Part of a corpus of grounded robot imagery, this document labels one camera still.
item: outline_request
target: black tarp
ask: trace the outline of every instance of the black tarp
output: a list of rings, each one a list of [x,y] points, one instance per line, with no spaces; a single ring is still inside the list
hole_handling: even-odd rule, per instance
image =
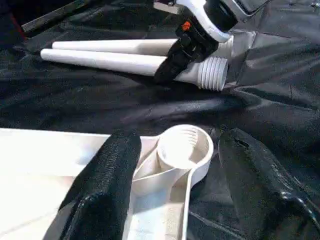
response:
[[[24,39],[24,35],[11,11],[8,1],[0,0],[0,50],[11,48]]]
[[[53,41],[172,38],[180,17],[151,0],[99,1],[27,42],[0,52],[0,127],[155,135],[177,124],[221,127],[263,142],[307,189],[320,196],[320,9],[313,0],[274,0],[238,24],[222,93],[180,82],[44,62]],[[191,240],[244,239],[218,156],[194,187]]]

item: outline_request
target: black mount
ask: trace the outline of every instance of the black mount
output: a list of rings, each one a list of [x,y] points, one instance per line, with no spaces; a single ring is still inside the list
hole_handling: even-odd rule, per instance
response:
[[[154,75],[156,83],[172,81],[188,67],[189,63],[202,62],[216,51],[219,45],[195,17],[188,18],[175,33],[178,40],[169,50],[167,59],[157,69]]]

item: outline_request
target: white pipe fitting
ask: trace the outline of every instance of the white pipe fitting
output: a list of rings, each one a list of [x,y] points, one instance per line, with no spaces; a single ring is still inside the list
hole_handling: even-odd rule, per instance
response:
[[[167,56],[169,49],[177,41],[173,39],[133,39],[133,40],[92,40],[92,41],[55,41],[53,49],[77,50],[92,52],[109,52],[119,54],[139,54]],[[220,43],[212,56],[232,58],[234,36],[225,43]]]
[[[144,76],[154,76],[166,59],[165,56],[61,49],[43,49],[40,55],[46,61]],[[226,83],[228,64],[225,58],[208,57],[203,62],[190,64],[175,80],[197,85],[201,89],[222,91]]]
[[[157,153],[163,170],[190,170],[207,162],[213,154],[210,136],[193,125],[176,125],[161,134]]]

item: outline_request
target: black textured gripper pad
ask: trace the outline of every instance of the black textured gripper pad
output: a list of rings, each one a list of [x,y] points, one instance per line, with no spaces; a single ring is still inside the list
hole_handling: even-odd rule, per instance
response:
[[[320,239],[319,207],[262,142],[232,129],[218,151],[246,239]]]
[[[121,240],[141,140],[118,131],[75,178],[45,240]]]

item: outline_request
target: white pvc pipe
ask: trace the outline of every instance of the white pvc pipe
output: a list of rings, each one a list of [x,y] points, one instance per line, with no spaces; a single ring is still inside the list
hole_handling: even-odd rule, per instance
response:
[[[55,41],[53,49],[110,52],[120,54],[140,54],[167,56],[177,39],[134,39],[134,40],[93,40],[93,41]],[[231,60],[234,36],[220,43],[212,54],[215,57]]]
[[[40,55],[46,61],[144,76],[154,76],[160,64],[166,59],[165,56],[61,49],[43,49]],[[201,63],[191,64],[175,80],[195,84],[201,89],[222,91],[227,71],[227,59],[208,57]]]

